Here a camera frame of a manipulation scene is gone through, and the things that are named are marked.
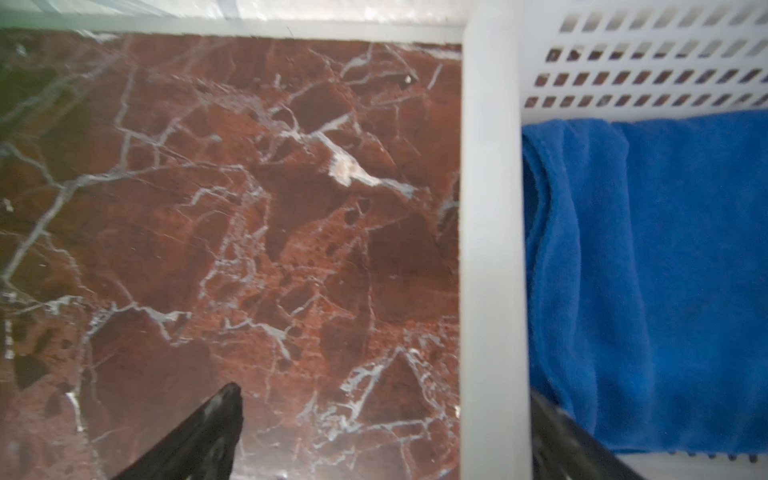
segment brown marble tabletop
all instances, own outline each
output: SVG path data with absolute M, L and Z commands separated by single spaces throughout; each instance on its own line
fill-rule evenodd
M 458 478 L 457 47 L 0 58 L 0 478 L 110 478 L 230 381 L 233 479 Z

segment folded blue cloth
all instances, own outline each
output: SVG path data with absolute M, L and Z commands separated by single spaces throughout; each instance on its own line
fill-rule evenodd
M 768 112 L 523 128 L 531 384 L 608 448 L 768 451 Z

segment rectangular hole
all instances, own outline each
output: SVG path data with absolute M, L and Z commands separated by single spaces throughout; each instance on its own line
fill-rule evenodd
M 728 7 L 725 5 L 721 5 L 715 8 L 715 11 L 712 12 L 712 15 L 707 17 L 707 20 L 704 20 L 704 26 L 711 27 L 717 25 L 717 22 L 722 20 L 726 13 L 728 13 Z
M 568 80 L 568 74 L 567 73 L 558 73 L 558 76 L 554 78 L 554 86 L 555 87 L 562 87 L 565 85 L 565 82 Z
M 717 83 L 724 84 L 733 78 L 737 73 L 739 73 L 738 68 L 731 68 L 729 71 L 725 72 L 722 77 L 717 79 Z
M 604 107 L 605 105 L 608 105 L 608 102 L 610 102 L 613 97 L 613 95 L 603 95 L 600 97 L 600 100 L 598 100 L 595 107 Z
M 662 70 L 661 73 L 654 80 L 654 85 L 661 85 L 672 75 L 671 70 Z
M 755 57 L 760 52 L 762 52 L 765 47 L 768 46 L 768 40 L 765 38 L 763 40 L 758 41 L 754 47 L 750 48 L 750 50 L 746 53 L 747 57 Z
M 587 77 L 589 77 L 588 71 L 583 71 L 580 74 L 576 75 L 576 78 L 574 78 L 574 85 L 577 87 L 582 86 L 584 82 L 587 81 Z
M 699 45 L 698 40 L 689 40 L 685 42 L 685 45 L 680 49 L 680 51 L 675 55 L 676 58 L 686 58 L 690 53 L 696 48 L 696 46 Z
M 672 18 L 677 15 L 677 8 L 667 8 L 664 10 L 659 19 L 654 23 L 654 28 L 664 28 L 672 22 Z
M 621 95 L 618 100 L 616 100 L 616 105 L 614 107 L 623 107 L 627 104 L 629 99 L 632 98 L 632 95 Z
M 694 74 L 693 70 L 683 70 L 683 73 L 680 74 L 680 76 L 677 77 L 677 79 L 674 81 L 676 84 L 683 84 L 685 81 L 690 78 L 690 76 Z
M 726 51 L 723 52 L 723 58 L 730 58 L 733 57 L 735 54 L 741 50 L 741 48 L 746 45 L 746 40 L 739 39 L 736 40 Z
M 747 100 L 752 98 L 752 94 L 744 94 L 736 99 L 736 101 L 733 103 L 732 106 L 738 107 L 744 103 L 746 103 Z
M 534 86 L 536 87 L 543 87 L 547 84 L 547 80 L 549 80 L 549 73 L 540 73 L 536 77 L 536 82 L 534 82 Z
M 686 28 L 690 27 L 694 24 L 697 18 L 699 18 L 699 15 L 701 15 L 701 12 L 703 12 L 704 9 L 701 7 L 691 7 L 691 9 L 688 11 L 687 14 L 683 17 L 682 20 L 680 20 L 680 23 L 677 24 L 678 27 Z
M 584 51 L 583 45 L 574 45 L 570 52 L 568 52 L 568 58 L 565 61 L 577 61 L 581 58 L 581 53 Z
M 712 106 L 713 107 L 721 106 L 722 104 L 724 104 L 730 98 L 730 96 L 731 96 L 730 94 L 723 94 L 723 95 L 721 95 L 717 100 L 712 102 Z
M 605 43 L 598 43 L 594 46 L 591 52 L 589 52 L 589 57 L 587 57 L 587 60 L 589 61 L 595 61 L 600 60 L 600 57 L 603 56 L 603 52 L 605 51 L 605 48 L 607 45 Z
M 680 107 L 682 104 L 688 101 L 690 98 L 690 94 L 682 94 L 680 97 L 677 97 L 677 100 L 674 101 L 672 104 L 673 107 Z
M 702 94 L 699 95 L 699 98 L 697 98 L 692 104 L 690 104 L 691 107 L 699 107 L 701 106 L 705 101 L 709 100 L 709 98 L 712 95 L 710 94 Z
M 637 77 L 634 78 L 632 81 L 635 85 L 642 85 L 645 82 L 645 79 L 648 78 L 650 75 L 650 70 L 643 70 L 639 74 L 637 74 Z
M 666 42 L 664 42 L 663 44 L 661 44 L 661 46 L 656 51 L 656 53 L 654 53 L 654 58 L 664 58 L 664 57 L 666 57 L 667 54 L 670 52 L 670 50 L 672 50 L 673 46 L 674 46 L 674 42 L 673 41 L 666 41 Z
M 753 70 L 750 70 L 750 71 L 748 71 L 748 72 L 746 73 L 746 75 L 744 75 L 744 76 L 741 78 L 741 80 L 739 80 L 739 83 L 741 83 L 741 84 L 746 84 L 746 83 L 749 83 L 749 82 L 750 82 L 750 80 L 752 80 L 753 78 L 755 78 L 755 77 L 757 76 L 757 74 L 759 74 L 761 71 L 763 71 L 763 69 L 762 69 L 762 68 L 754 68 Z
M 592 12 L 587 17 L 587 21 L 584 23 L 584 28 L 581 31 L 595 31 L 598 29 L 600 20 L 603 19 L 603 14 L 598 12 Z
M 762 97 L 758 98 L 757 101 L 752 104 L 752 106 L 759 107 L 760 105 L 764 104 L 766 101 L 768 101 L 768 94 L 765 94 Z
M 598 76 L 594 78 L 594 81 L 592 82 L 593 85 L 602 85 L 605 83 L 605 79 L 608 78 L 608 75 L 611 73 L 608 71 L 601 71 L 598 73 Z
M 670 99 L 670 95 L 669 94 L 659 95 L 659 98 L 657 98 L 656 101 L 654 102 L 654 106 L 655 107 L 660 107 L 661 105 L 667 103 L 667 100 L 669 100 L 669 99 Z
M 560 33 L 571 33 L 574 31 L 574 28 L 576 28 L 577 23 L 578 14 L 571 13 L 570 15 L 566 15 L 565 20 L 563 20 L 563 25 L 560 26 Z
M 614 13 L 614 16 L 611 17 L 611 20 L 608 22 L 608 25 L 605 26 L 605 29 L 607 31 L 616 31 L 621 27 L 621 24 L 624 23 L 624 19 L 627 17 L 627 11 L 626 10 L 620 10 L 619 12 Z
M 637 17 L 635 17 L 632 23 L 629 25 L 629 29 L 638 30 L 640 28 L 643 28 L 643 25 L 645 25 L 645 22 L 648 21 L 652 13 L 654 13 L 654 11 L 651 8 L 643 8 L 642 10 L 640 10 L 637 13 Z
M 632 60 L 640 60 L 650 50 L 652 44 L 649 41 L 644 41 L 637 46 L 637 50 L 632 54 Z
M 744 23 L 744 20 L 746 20 L 747 17 L 752 15 L 752 12 L 755 11 L 754 5 L 747 5 L 746 7 L 739 10 L 739 13 L 735 14 L 732 19 L 730 19 L 730 22 L 728 22 L 728 25 L 741 25 Z
M 629 44 L 622 42 L 619 45 L 616 45 L 616 48 L 611 52 L 611 56 L 608 57 L 608 60 L 618 60 L 621 58 L 621 56 L 627 51 L 627 48 L 629 48 Z
M 712 40 L 709 44 L 707 44 L 706 47 L 704 47 L 704 50 L 699 53 L 699 58 L 711 57 L 715 50 L 717 50 L 722 44 L 722 40 Z
M 714 68 L 710 68 L 709 70 L 705 70 L 703 74 L 699 75 L 699 78 L 696 79 L 697 84 L 704 84 L 707 83 L 707 80 L 712 78 L 712 75 L 715 74 L 717 70 Z
M 622 70 L 619 72 L 618 75 L 616 75 L 616 78 L 614 78 L 614 85 L 621 85 L 624 83 L 625 80 L 627 80 L 627 77 L 629 77 L 629 71 L 628 70 Z
M 634 106 L 635 106 L 635 107 L 642 107 L 643 105 L 645 105 L 645 102 L 647 102 L 649 98 L 650 98 L 650 95 L 648 95 L 648 94 L 646 94 L 646 95 L 641 95 L 641 96 L 640 96 L 640 98 L 638 98 L 638 99 L 637 99 L 637 100 L 634 102 Z
M 549 53 L 547 53 L 547 63 L 555 63 L 557 60 L 560 59 L 560 54 L 563 53 L 562 47 L 553 47 L 549 49 Z

